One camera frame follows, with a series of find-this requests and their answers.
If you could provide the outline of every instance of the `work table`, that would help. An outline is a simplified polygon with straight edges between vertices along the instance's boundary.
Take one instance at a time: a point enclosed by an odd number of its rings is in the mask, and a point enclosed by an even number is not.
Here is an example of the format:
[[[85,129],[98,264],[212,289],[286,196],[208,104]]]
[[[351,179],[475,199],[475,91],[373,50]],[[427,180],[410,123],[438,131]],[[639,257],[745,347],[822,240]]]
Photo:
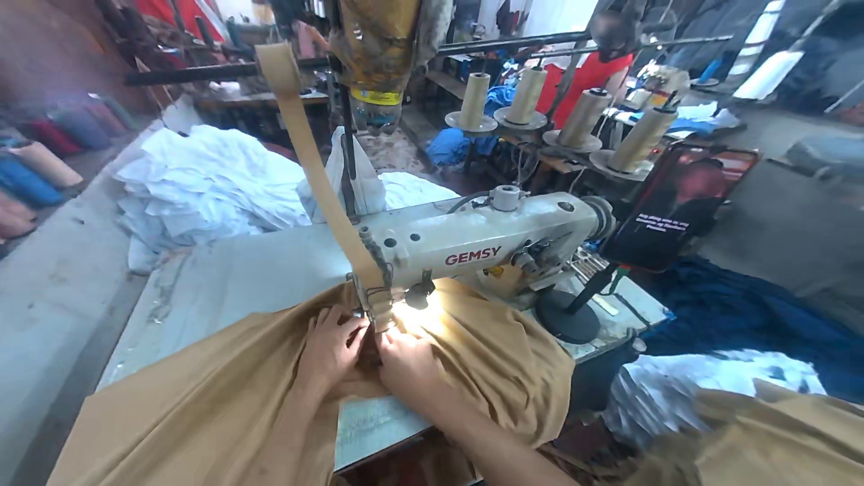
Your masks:
[[[392,225],[444,214],[458,200],[439,201],[362,218],[364,225]],[[351,271],[330,229],[324,224],[280,232],[239,236],[163,255],[150,275],[138,304],[121,335],[98,389],[123,379],[156,361],[237,322],[252,312],[273,312],[308,300],[344,282]],[[573,278],[559,284],[578,293]],[[596,339],[580,346],[562,343],[577,363],[613,347],[645,322],[659,323],[665,308],[628,278],[618,293],[640,317],[618,299],[607,303],[612,316],[596,302],[588,305],[600,317]],[[429,427],[394,397],[355,400],[340,410],[335,469],[340,470]]]

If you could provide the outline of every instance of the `industrial sewing machine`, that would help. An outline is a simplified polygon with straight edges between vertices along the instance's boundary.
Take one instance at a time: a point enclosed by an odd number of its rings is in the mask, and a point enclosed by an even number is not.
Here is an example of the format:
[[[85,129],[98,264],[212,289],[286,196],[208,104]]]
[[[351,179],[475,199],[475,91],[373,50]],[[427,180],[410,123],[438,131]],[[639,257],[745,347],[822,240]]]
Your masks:
[[[388,291],[392,302],[424,309],[436,278],[464,278],[482,295],[527,310],[539,291],[575,275],[570,259],[582,243],[615,229],[612,207],[599,197],[498,186],[481,203],[468,204],[473,198],[440,216],[359,228],[387,287],[365,289],[355,279],[364,308],[371,308],[365,296]]]

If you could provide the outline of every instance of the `beige strap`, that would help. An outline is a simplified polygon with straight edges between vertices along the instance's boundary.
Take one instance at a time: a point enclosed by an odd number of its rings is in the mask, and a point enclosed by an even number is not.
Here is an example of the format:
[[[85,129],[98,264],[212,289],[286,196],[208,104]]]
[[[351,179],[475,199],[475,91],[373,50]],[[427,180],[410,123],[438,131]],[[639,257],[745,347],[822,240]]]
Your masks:
[[[300,74],[297,72],[297,63],[291,45],[287,42],[268,44],[256,46],[255,51],[261,72],[270,84],[273,94],[276,95],[285,128],[291,136],[294,151],[300,159],[300,165],[306,173],[306,179],[318,201],[318,207],[327,219],[327,225],[333,232],[336,242],[348,257],[354,275],[366,292],[370,306],[367,310],[371,311],[376,330],[383,331],[391,325],[390,290],[375,291],[384,290],[384,277],[381,270],[369,254],[369,250],[363,245],[357,229],[348,220],[339,198],[327,180],[321,154],[312,138],[312,130],[309,128],[306,111],[300,99]]]

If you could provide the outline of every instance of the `human hand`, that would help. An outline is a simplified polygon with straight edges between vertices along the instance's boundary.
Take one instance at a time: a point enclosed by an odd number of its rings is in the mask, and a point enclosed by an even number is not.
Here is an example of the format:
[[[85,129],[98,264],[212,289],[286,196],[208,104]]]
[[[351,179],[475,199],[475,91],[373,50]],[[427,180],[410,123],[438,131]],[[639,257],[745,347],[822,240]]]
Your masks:
[[[306,387],[319,399],[333,388],[357,364],[360,344],[369,329],[369,321],[363,317],[351,317],[345,323],[339,320],[350,317],[351,312],[336,305],[321,309],[313,317],[314,329],[306,341],[306,348],[297,364],[295,385]],[[349,342],[351,334],[357,334]]]
[[[428,416],[436,404],[446,400],[450,386],[427,341],[389,330],[378,335],[378,352],[381,382],[408,408]]]

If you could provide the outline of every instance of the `smartphone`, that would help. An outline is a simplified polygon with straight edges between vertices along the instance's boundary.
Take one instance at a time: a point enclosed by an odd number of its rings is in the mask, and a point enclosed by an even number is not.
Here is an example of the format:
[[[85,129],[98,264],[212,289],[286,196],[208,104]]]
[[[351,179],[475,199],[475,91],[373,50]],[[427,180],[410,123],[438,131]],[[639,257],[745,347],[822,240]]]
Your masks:
[[[717,209],[760,158],[756,150],[669,145],[645,179],[633,211],[600,247],[600,256],[665,271],[693,237],[713,227]]]

